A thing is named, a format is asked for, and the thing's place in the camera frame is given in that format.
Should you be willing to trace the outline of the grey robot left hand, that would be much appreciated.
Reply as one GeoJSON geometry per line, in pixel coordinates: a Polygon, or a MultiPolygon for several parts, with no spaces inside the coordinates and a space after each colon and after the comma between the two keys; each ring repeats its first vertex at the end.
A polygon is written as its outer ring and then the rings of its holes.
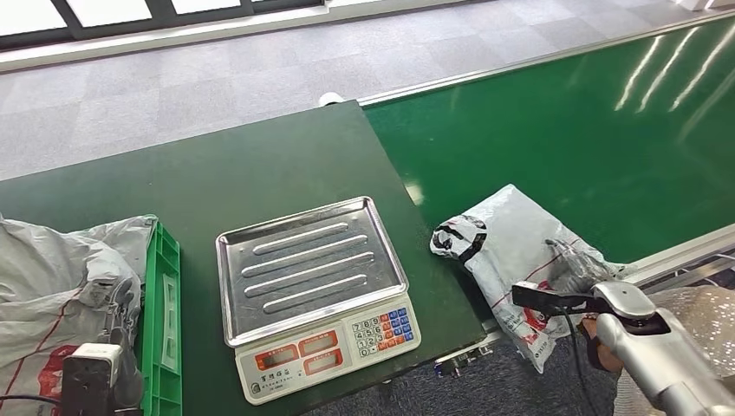
{"type": "Polygon", "coordinates": [[[121,281],[112,291],[97,341],[121,347],[117,381],[112,386],[114,409],[137,408],[143,398],[143,376],[133,351],[140,315],[140,285],[121,281]]]}

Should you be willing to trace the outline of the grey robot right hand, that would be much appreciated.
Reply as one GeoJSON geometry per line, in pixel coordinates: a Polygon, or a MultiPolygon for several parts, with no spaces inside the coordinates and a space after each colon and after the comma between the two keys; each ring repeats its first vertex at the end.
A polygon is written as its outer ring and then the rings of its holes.
{"type": "Polygon", "coordinates": [[[600,282],[613,280],[617,269],[587,251],[574,248],[559,239],[545,243],[558,255],[562,265],[547,279],[549,286],[563,293],[586,293],[600,282]]]}

